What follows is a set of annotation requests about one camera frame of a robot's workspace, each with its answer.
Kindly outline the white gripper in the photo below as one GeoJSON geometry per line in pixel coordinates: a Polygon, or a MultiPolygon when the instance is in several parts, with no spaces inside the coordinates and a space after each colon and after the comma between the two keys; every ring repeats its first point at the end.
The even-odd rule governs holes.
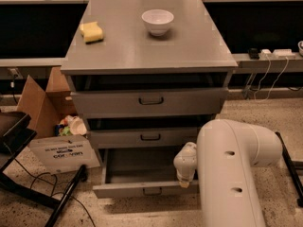
{"type": "Polygon", "coordinates": [[[183,188],[188,188],[193,181],[197,168],[197,146],[187,142],[174,157],[173,164],[176,168],[177,179],[183,188]]]}

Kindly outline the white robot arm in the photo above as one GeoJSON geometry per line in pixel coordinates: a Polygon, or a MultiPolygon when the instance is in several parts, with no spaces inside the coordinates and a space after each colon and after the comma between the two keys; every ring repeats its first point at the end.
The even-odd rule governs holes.
{"type": "Polygon", "coordinates": [[[198,178],[204,227],[266,227],[252,174],[254,166],[272,166],[282,144],[258,125],[216,119],[200,129],[195,143],[175,156],[179,184],[198,178]]]}

